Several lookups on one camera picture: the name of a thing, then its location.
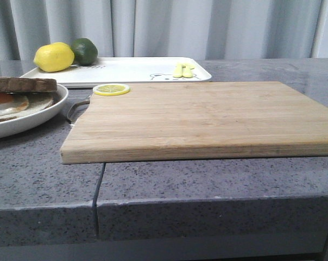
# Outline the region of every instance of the lime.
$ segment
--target lime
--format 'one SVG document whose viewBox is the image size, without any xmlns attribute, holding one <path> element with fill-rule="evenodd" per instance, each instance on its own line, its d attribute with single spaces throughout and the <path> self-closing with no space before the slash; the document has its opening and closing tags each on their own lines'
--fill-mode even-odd
<svg viewBox="0 0 328 261">
<path fill-rule="evenodd" d="M 35 54 L 34 63 L 45 72 L 58 72 L 72 65 L 74 54 L 70 46 L 55 42 L 41 46 Z"/>
<path fill-rule="evenodd" d="M 78 38 L 71 44 L 75 55 L 75 63 L 83 66 L 93 64 L 98 57 L 98 49 L 88 38 Z"/>
<path fill-rule="evenodd" d="M 95 94 L 102 96 L 121 95 L 126 94 L 129 91 L 130 87 L 126 84 L 121 83 L 102 84 L 93 88 L 93 92 Z"/>
</svg>

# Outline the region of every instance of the cutting board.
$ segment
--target cutting board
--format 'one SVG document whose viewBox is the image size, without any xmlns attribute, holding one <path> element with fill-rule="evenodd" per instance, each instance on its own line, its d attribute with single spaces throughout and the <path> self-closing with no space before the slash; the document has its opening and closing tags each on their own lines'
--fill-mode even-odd
<svg viewBox="0 0 328 261">
<path fill-rule="evenodd" d="M 328 156 L 328 108 L 280 82 L 129 85 L 92 95 L 64 164 Z"/>
</svg>

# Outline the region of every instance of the white plate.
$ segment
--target white plate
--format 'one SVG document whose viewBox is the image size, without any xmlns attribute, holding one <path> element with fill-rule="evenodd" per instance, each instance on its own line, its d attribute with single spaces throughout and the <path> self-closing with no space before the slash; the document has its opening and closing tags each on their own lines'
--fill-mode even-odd
<svg viewBox="0 0 328 261">
<path fill-rule="evenodd" d="M 178 62 L 193 64 L 194 77 L 174 78 L 172 74 Z M 73 65 L 60 72 L 34 68 L 21 77 L 52 78 L 68 88 L 92 88 L 103 83 L 205 82 L 211 79 L 196 61 L 186 57 L 98 58 L 91 66 Z"/>
<path fill-rule="evenodd" d="M 42 111 L 33 113 L 21 118 L 0 122 L 0 138 L 24 132 L 34 128 L 55 116 L 63 107 L 68 90 L 66 87 L 57 84 L 58 100 L 56 103 Z"/>
</svg>

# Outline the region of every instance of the curtain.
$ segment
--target curtain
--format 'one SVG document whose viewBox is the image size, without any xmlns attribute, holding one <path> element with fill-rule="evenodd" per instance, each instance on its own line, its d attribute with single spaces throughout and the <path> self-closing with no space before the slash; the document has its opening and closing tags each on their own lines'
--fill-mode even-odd
<svg viewBox="0 0 328 261">
<path fill-rule="evenodd" d="M 307 58 L 321 0 L 0 0 L 0 60 L 89 38 L 99 57 Z"/>
</svg>

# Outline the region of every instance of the speckled granite countertop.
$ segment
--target speckled granite countertop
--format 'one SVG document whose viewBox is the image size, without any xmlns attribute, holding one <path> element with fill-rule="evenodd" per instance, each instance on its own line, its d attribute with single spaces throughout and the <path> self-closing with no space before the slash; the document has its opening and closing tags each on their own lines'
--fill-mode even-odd
<svg viewBox="0 0 328 261">
<path fill-rule="evenodd" d="M 278 80 L 328 107 L 328 59 L 198 62 L 212 81 Z M 0 76 L 33 67 L 1 61 Z M 89 93 L 0 139 L 0 246 L 328 232 L 328 157 L 62 165 L 64 115 Z"/>
</svg>

